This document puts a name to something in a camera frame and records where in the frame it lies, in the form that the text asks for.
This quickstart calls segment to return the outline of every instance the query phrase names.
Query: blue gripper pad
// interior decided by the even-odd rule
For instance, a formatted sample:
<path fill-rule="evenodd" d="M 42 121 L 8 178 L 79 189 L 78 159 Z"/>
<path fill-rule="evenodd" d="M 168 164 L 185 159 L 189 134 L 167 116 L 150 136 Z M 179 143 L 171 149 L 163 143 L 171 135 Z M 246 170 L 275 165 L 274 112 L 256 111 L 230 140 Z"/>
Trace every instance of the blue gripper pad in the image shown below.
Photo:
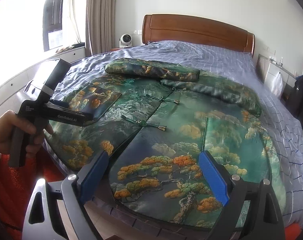
<path fill-rule="evenodd" d="M 101 154 L 97 154 L 89 164 L 83 166 L 78 172 L 78 182 L 80 182 L 79 201 L 83 205 L 93 198 L 93 194 L 108 167 L 108 163 L 108 153 L 103 151 Z"/>
<path fill-rule="evenodd" d="M 203 172 L 213 195 L 223 206 L 225 206 L 229 200 L 226 182 L 205 152 L 200 153 L 198 161 L 200 169 Z"/>

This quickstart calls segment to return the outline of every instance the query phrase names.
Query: black handle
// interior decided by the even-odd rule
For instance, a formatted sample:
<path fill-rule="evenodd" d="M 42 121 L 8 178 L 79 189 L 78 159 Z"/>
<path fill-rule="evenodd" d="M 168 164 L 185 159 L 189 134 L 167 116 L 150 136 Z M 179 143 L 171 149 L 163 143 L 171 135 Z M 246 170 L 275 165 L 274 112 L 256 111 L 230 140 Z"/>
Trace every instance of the black handle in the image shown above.
<path fill-rule="evenodd" d="M 8 166 L 18 168 L 25 165 L 26 146 L 29 144 L 30 135 L 18 127 L 13 129 L 13 136 L 10 146 Z"/>
<path fill-rule="evenodd" d="M 34 143 L 34 138 L 48 125 L 49 121 L 41 117 L 34 117 L 29 119 L 32 122 L 37 131 L 36 134 L 30 135 L 25 133 L 18 127 L 13 129 L 13 135 L 11 140 L 8 166 L 12 168 L 18 168 L 25 165 L 26 162 L 26 146 Z"/>

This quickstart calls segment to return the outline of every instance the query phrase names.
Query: white wall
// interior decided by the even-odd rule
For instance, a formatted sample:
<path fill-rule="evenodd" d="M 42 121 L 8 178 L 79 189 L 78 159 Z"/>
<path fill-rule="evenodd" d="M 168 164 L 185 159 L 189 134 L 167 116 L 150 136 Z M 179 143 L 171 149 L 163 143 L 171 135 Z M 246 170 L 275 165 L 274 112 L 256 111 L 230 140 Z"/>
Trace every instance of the white wall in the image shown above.
<path fill-rule="evenodd" d="M 145 14 L 172 13 L 226 22 L 256 36 L 254 60 L 268 46 L 290 72 L 303 70 L 303 10 L 295 0 L 116 0 L 115 46 L 123 33 L 141 30 Z M 140 45 L 141 36 L 133 36 Z"/>

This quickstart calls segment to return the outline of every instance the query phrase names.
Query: drawer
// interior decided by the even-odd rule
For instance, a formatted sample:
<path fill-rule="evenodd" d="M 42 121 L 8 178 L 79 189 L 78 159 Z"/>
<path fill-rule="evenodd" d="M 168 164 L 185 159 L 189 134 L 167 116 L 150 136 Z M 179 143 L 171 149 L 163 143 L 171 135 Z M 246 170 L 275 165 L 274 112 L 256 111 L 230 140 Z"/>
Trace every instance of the drawer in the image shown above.
<path fill-rule="evenodd" d="M 267 73 L 264 84 L 266 87 L 269 88 L 269 90 L 271 90 L 271 88 L 272 88 L 272 83 L 274 81 L 274 78 L 275 78 L 274 75 L 272 75 L 271 73 Z M 283 80 L 283 89 L 284 89 L 285 85 L 286 85 L 286 82 Z"/>
<path fill-rule="evenodd" d="M 15 95 L 8 98 L 1 106 L 0 106 L 0 117 L 5 113 L 7 110 L 13 110 L 13 103 L 14 103 Z"/>
<path fill-rule="evenodd" d="M 290 85 L 292 88 L 295 86 L 295 82 L 296 82 L 295 78 L 293 78 L 292 76 L 288 77 L 287 84 Z"/>
<path fill-rule="evenodd" d="M 19 75 L 15 76 L 13 79 L 6 82 L 0 88 L 0 104 L 2 104 L 7 98 L 16 93 L 21 88 L 25 87 L 28 83 L 28 75 L 27 72 L 24 71 Z"/>
<path fill-rule="evenodd" d="M 56 55 L 51 58 L 61 58 L 69 63 L 72 63 L 76 60 L 82 59 L 85 57 L 85 48 L 75 49 L 73 51 L 66 51 L 59 55 Z"/>
<path fill-rule="evenodd" d="M 281 74 L 282 80 L 285 81 L 285 83 L 286 83 L 288 80 L 289 74 L 287 74 L 285 71 L 281 70 L 280 68 L 276 67 L 275 65 L 269 64 L 267 73 L 270 73 L 273 76 L 276 76 L 279 72 Z"/>

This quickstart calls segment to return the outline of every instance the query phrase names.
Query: wall outlet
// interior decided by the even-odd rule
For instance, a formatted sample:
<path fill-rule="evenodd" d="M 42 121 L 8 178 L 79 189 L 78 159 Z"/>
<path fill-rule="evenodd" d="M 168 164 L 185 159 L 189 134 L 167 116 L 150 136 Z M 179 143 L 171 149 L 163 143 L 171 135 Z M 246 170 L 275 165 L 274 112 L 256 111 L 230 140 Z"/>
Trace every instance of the wall outlet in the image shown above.
<path fill-rule="evenodd" d="M 264 51 L 267 51 L 268 53 L 270 53 L 271 55 L 276 55 L 276 50 L 272 49 L 271 47 L 267 46 L 266 44 L 262 45 L 262 49 Z"/>
<path fill-rule="evenodd" d="M 133 35 L 142 35 L 142 30 L 133 31 Z"/>

